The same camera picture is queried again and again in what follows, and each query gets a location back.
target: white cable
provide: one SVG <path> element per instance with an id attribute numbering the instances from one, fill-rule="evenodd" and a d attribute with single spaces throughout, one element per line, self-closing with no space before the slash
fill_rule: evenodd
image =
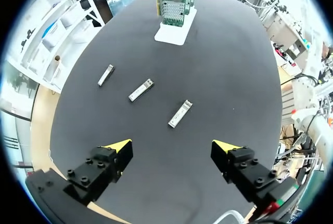
<path id="1" fill-rule="evenodd" d="M 275 0 L 273 4 L 269 5 L 269 6 L 264 6 L 264 7 L 261 7 L 261 6 L 256 6 L 254 4 L 252 4 L 251 2 L 249 2 L 248 0 L 245 0 L 248 4 L 250 4 L 252 7 L 256 7 L 256 8 L 270 8 L 270 7 L 274 7 L 278 0 Z"/>
<path id="2" fill-rule="evenodd" d="M 292 157 L 289 158 L 289 160 L 317 160 L 320 159 L 320 157 Z"/>
<path id="3" fill-rule="evenodd" d="M 223 215 L 221 215 L 213 224 L 219 224 L 221 222 L 221 220 L 223 220 L 228 215 L 233 215 L 237 219 L 239 224 L 245 223 L 243 216 L 239 212 L 237 212 L 235 210 L 229 210 L 229 211 L 225 212 Z"/>
<path id="4" fill-rule="evenodd" d="M 300 142 L 301 142 L 301 140 L 303 139 L 303 135 L 304 135 L 304 134 L 301 134 L 301 135 L 299 136 L 299 138 L 296 140 L 296 142 L 294 142 L 294 143 L 292 144 L 292 147 L 291 147 L 289 150 L 287 150 L 286 152 L 281 153 L 281 154 L 276 154 L 276 157 L 280 157 L 280 156 L 282 157 L 282 156 L 288 155 L 288 154 L 291 153 L 294 149 L 296 149 L 297 145 L 299 145 Z"/>
<path id="5" fill-rule="evenodd" d="M 320 134 L 319 137 L 317 138 L 316 142 L 314 143 L 315 146 L 317 146 L 317 143 L 319 142 L 319 139 L 322 137 L 323 134 Z"/>

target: cable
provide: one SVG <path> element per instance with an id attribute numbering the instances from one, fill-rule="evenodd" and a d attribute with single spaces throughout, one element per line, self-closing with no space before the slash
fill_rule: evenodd
<path id="1" fill-rule="evenodd" d="M 299 137 L 302 133 L 299 133 L 297 135 L 294 135 L 292 137 L 284 137 L 284 138 L 281 138 L 280 140 L 286 140 L 286 139 L 290 139 L 290 138 L 296 138 L 296 137 Z"/>
<path id="2" fill-rule="evenodd" d="M 219 224 L 221 222 L 221 220 L 223 220 L 228 215 L 233 215 L 237 219 L 237 222 L 239 224 L 245 223 L 244 217 L 239 212 L 237 212 L 235 210 L 229 210 L 229 211 L 225 212 L 223 215 L 221 215 L 213 224 Z"/>
<path id="3" fill-rule="evenodd" d="M 310 76 L 310 75 L 305 75 L 305 74 L 303 74 L 303 75 L 300 75 L 300 76 L 297 76 L 297 77 L 293 77 L 293 78 L 291 78 L 291 79 L 289 79 L 289 80 L 283 82 L 281 85 L 287 84 L 288 82 L 290 82 L 290 81 L 292 81 L 292 80 L 296 80 L 296 79 L 298 79 L 298 78 L 300 78 L 300 77 L 308 77 L 308 78 L 311 78 L 311 79 L 316 83 L 316 85 L 319 84 L 319 81 L 318 81 L 315 77 Z"/>
<path id="4" fill-rule="evenodd" d="M 250 222 L 249 224 L 257 224 L 257 223 L 273 223 L 273 224 L 286 224 L 285 222 L 273 219 L 260 219 Z"/>
<path id="5" fill-rule="evenodd" d="M 279 157 L 279 156 L 285 156 L 285 155 L 288 155 L 289 153 L 291 153 L 294 149 L 296 149 L 296 147 L 297 147 L 297 145 L 299 145 L 300 144 L 300 142 L 301 142 L 301 140 L 302 140 L 303 138 L 302 138 L 302 135 L 296 140 L 296 142 L 294 142 L 293 144 L 292 144 L 292 147 L 289 149 L 289 150 L 287 150 L 286 152 L 284 152 L 284 153 L 281 153 L 281 154 L 276 154 L 276 157 Z"/>
<path id="6" fill-rule="evenodd" d="M 319 135 L 319 137 L 317 138 L 316 142 L 314 143 L 315 146 L 317 146 L 317 144 L 318 144 L 320 138 L 322 137 L 322 135 L 323 135 L 323 134 L 321 133 L 321 134 Z"/>
<path id="7" fill-rule="evenodd" d="M 319 114 L 319 111 L 317 111 L 317 113 L 312 117 L 312 119 L 311 119 L 311 121 L 310 121 L 310 123 L 309 123 L 309 125 L 308 125 L 308 127 L 307 127 L 307 129 L 306 129 L 306 132 L 305 132 L 306 135 L 308 135 L 310 125 L 312 124 L 314 118 L 315 118 L 318 114 Z"/>
<path id="8" fill-rule="evenodd" d="M 270 8 L 270 7 L 274 7 L 279 0 L 275 0 L 271 5 L 269 6 L 264 6 L 264 7 L 261 7 L 261 6 L 256 6 L 254 4 L 252 4 L 251 2 L 249 2 L 248 0 L 245 0 L 248 4 L 250 4 L 252 7 L 256 7 L 256 8 Z"/>

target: floor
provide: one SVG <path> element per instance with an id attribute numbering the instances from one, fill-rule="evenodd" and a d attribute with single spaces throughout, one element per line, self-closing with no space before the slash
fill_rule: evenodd
<path id="1" fill-rule="evenodd" d="M 281 68 L 279 68 L 279 77 L 281 83 L 290 79 L 290 76 Z M 49 168 L 52 168 L 59 175 L 64 177 L 49 156 L 52 122 L 59 97 L 60 94 L 52 92 L 43 86 L 39 86 L 31 121 L 31 158 L 34 170 L 42 169 L 46 172 Z M 94 203 L 90 203 L 88 207 L 111 219 L 128 223 L 103 210 Z"/>

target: shelf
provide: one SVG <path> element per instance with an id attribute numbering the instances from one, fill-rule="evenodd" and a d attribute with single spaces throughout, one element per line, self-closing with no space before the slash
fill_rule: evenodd
<path id="1" fill-rule="evenodd" d="M 32 80 L 34 81 L 38 81 L 39 84 L 41 84 L 42 86 L 50 89 L 50 90 L 53 90 L 57 93 L 60 93 L 61 90 L 54 86 L 54 85 L 51 85 L 50 83 L 46 82 L 45 80 L 41 80 L 39 78 L 38 75 L 36 75 L 33 71 L 29 70 L 29 69 L 26 69 L 24 68 L 23 66 L 21 66 L 18 62 L 16 62 L 15 60 L 13 59 L 8 59 L 7 60 L 13 67 L 15 67 L 18 71 L 22 72 L 25 76 L 31 78 Z"/>
<path id="2" fill-rule="evenodd" d="M 40 31 L 40 29 L 45 25 L 45 23 L 49 20 L 49 18 L 55 14 L 59 9 L 62 8 L 62 6 L 68 2 L 68 0 L 63 0 L 59 2 L 54 8 L 52 8 L 41 20 L 41 22 L 35 27 L 34 32 L 31 34 L 30 38 L 27 40 L 27 42 L 24 45 L 23 51 L 20 54 L 19 62 L 23 60 L 23 57 L 25 55 L 25 52 L 27 51 L 28 47 L 30 46 L 31 42 L 36 37 L 37 33 Z"/>
<path id="3" fill-rule="evenodd" d="M 89 39 L 87 39 L 86 43 L 71 43 L 66 47 L 66 49 L 64 50 L 64 52 L 61 55 L 62 56 L 61 66 L 62 66 L 62 69 L 64 69 L 64 70 L 60 74 L 60 76 L 62 77 L 61 81 L 63 81 L 63 84 L 58 85 L 60 88 L 63 87 L 64 83 L 66 82 L 66 80 L 67 80 L 70 72 L 72 71 L 74 65 L 76 64 L 77 60 L 79 59 L 79 57 L 81 56 L 83 51 L 86 49 L 88 44 L 96 36 L 96 34 L 99 32 L 100 29 L 101 29 L 101 27 L 98 27 L 98 28 L 93 28 L 91 31 L 89 31 L 87 33 L 87 34 L 89 34 Z M 55 73 L 52 77 L 51 82 L 53 82 L 53 79 L 54 79 L 59 67 L 55 70 Z"/>
<path id="4" fill-rule="evenodd" d="M 92 11 L 91 8 L 83 11 L 79 16 L 77 21 L 69 26 L 68 28 L 66 28 L 66 33 L 63 35 L 63 37 L 61 37 L 60 41 L 58 42 L 58 44 L 52 48 L 52 50 L 50 51 L 49 57 L 47 58 L 45 65 L 43 67 L 43 69 L 41 70 L 41 72 L 39 73 L 39 76 L 44 77 L 48 66 L 50 65 L 51 61 L 53 60 L 53 57 L 56 56 L 57 51 L 59 50 L 59 48 L 62 46 L 62 44 L 64 43 L 64 41 L 68 38 L 68 36 L 73 32 L 73 30 L 78 26 L 78 24 L 88 15 L 88 13 L 90 13 Z"/>

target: white shelf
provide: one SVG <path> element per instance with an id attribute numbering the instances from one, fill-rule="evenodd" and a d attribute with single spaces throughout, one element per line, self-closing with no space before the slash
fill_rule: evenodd
<path id="1" fill-rule="evenodd" d="M 54 56 L 56 56 L 57 51 L 59 50 L 59 48 L 62 46 L 62 44 L 65 42 L 65 40 L 68 38 L 68 36 L 73 32 L 73 30 L 78 26 L 78 24 L 88 15 L 88 13 L 90 13 L 92 11 L 91 8 L 83 11 L 79 16 L 77 21 L 69 26 L 68 28 L 66 28 L 66 33 L 64 34 L 64 36 L 60 39 L 60 41 L 58 42 L 58 44 L 52 48 L 52 50 L 50 51 L 50 54 L 47 58 L 47 61 L 45 62 L 45 65 L 43 67 L 43 69 L 41 70 L 41 72 L 39 73 L 39 76 L 44 77 L 46 74 L 46 71 L 48 69 L 48 66 L 50 65 L 51 61 L 53 60 Z"/>
<path id="2" fill-rule="evenodd" d="M 27 40 L 27 42 L 24 45 L 23 51 L 20 55 L 19 62 L 22 61 L 25 52 L 27 51 L 28 47 L 30 46 L 31 42 L 36 37 L 37 33 L 41 30 L 41 28 L 45 25 L 45 23 L 49 20 L 49 18 L 55 14 L 59 9 L 62 8 L 62 6 L 67 2 L 68 0 L 63 0 L 59 2 L 54 8 L 52 8 L 42 19 L 42 21 L 34 28 L 34 32 L 31 34 L 30 38 Z"/>
<path id="3" fill-rule="evenodd" d="M 75 21 L 73 25 L 66 28 L 66 32 L 63 34 L 58 44 L 51 49 L 48 48 L 49 52 L 46 53 L 45 51 L 45 54 L 41 55 L 41 57 L 39 57 L 40 58 L 39 60 L 36 60 L 36 62 L 38 62 L 39 64 L 37 66 L 34 66 L 37 69 L 36 73 L 30 70 L 29 66 L 31 66 L 31 62 L 33 62 L 33 60 L 31 60 L 31 57 L 36 51 L 37 46 L 39 44 L 42 44 L 41 43 L 42 35 L 46 27 L 49 26 L 52 22 L 59 20 L 61 15 L 63 15 L 63 13 L 65 12 L 66 7 L 70 6 L 72 2 L 70 0 L 62 0 L 53 8 L 51 6 L 48 8 L 48 5 L 44 4 L 45 7 L 43 7 L 44 8 L 43 12 L 46 13 L 43 13 L 44 16 L 42 18 L 40 17 L 40 13 L 38 14 L 39 19 L 41 20 L 35 19 L 33 21 L 29 21 L 28 19 L 29 13 L 28 10 L 26 10 L 25 12 L 26 20 L 24 21 L 22 18 L 17 27 L 19 29 L 29 28 L 31 30 L 34 30 L 34 32 L 31 34 L 29 39 L 26 40 L 26 43 L 21 53 L 19 53 L 19 51 L 21 51 L 21 46 L 20 46 L 20 50 L 16 51 L 16 49 L 13 49 L 12 53 L 8 53 L 6 57 L 8 62 L 12 64 L 18 71 L 22 72 L 24 75 L 36 81 L 37 83 L 57 93 L 61 92 L 61 88 L 65 83 L 70 71 L 74 67 L 76 61 L 78 60 L 84 49 L 88 46 L 91 39 L 100 30 L 100 28 L 94 28 L 91 30 L 91 33 L 90 32 L 88 33 L 89 39 L 87 39 L 87 43 L 75 44 L 70 39 L 70 35 L 79 29 L 79 27 L 77 26 L 92 11 L 96 15 L 96 17 L 93 17 L 94 20 L 99 22 L 101 26 L 105 25 L 94 1 L 88 0 L 88 2 L 91 5 L 91 8 L 82 11 L 81 14 L 78 13 L 77 21 Z M 63 53 L 65 52 L 65 50 L 68 50 L 68 54 L 65 55 L 67 59 L 65 58 L 62 60 L 62 58 L 64 57 Z M 52 61 L 54 60 L 54 57 L 56 55 L 59 55 L 61 57 L 60 64 L 58 67 L 51 66 L 51 64 L 53 64 Z"/>
<path id="4" fill-rule="evenodd" d="M 56 73 L 58 72 L 59 67 L 62 67 L 64 71 L 60 73 L 61 81 L 63 84 L 58 85 L 60 88 L 63 87 L 65 84 L 70 72 L 72 71 L 74 65 L 76 64 L 77 60 L 83 53 L 83 51 L 86 49 L 88 44 L 91 42 L 91 40 L 96 36 L 96 34 L 99 32 L 101 27 L 93 28 L 91 31 L 88 32 L 89 39 L 87 39 L 86 43 L 71 43 L 69 44 L 64 52 L 61 55 L 61 65 L 58 66 L 58 68 L 55 70 L 55 73 L 52 77 L 51 83 L 53 82 Z"/>

